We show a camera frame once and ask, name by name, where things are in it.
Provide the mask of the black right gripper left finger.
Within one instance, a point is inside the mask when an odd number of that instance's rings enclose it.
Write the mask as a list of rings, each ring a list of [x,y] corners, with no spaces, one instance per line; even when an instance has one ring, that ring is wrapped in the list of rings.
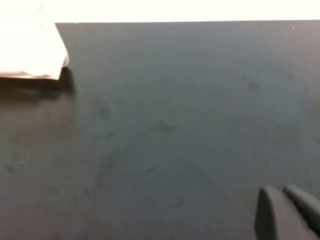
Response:
[[[258,240],[318,240],[313,231],[282,190],[274,186],[259,189],[254,221]]]

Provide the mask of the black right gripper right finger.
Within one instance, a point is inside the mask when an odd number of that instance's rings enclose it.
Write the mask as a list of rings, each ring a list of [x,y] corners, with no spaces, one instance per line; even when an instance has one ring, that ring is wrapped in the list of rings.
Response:
[[[320,200],[295,185],[285,185],[283,192],[293,202],[314,232],[320,231]]]

